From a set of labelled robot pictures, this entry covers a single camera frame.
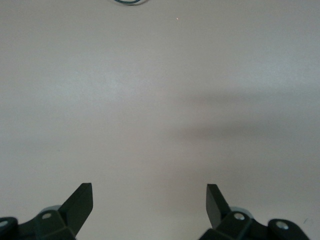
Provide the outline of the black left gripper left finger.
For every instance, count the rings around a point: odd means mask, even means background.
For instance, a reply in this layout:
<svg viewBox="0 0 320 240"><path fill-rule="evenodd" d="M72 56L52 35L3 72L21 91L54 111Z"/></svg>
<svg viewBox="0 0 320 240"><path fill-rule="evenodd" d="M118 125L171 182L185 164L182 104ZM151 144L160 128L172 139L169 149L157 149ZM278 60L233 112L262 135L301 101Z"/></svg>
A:
<svg viewBox="0 0 320 240"><path fill-rule="evenodd" d="M19 224L12 216L0 219L2 240L75 240L93 210L91 183L82 183L62 204L44 208Z"/></svg>

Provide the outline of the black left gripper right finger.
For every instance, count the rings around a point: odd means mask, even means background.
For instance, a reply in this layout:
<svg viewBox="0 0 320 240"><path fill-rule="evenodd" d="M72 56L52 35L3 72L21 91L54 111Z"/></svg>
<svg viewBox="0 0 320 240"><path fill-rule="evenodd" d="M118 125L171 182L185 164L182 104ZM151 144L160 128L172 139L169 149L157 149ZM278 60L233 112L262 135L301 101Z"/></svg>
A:
<svg viewBox="0 0 320 240"><path fill-rule="evenodd" d="M230 207L216 184L206 187L206 212L211 224L201 240L308 240L294 222L274 218L267 225L243 208Z"/></svg>

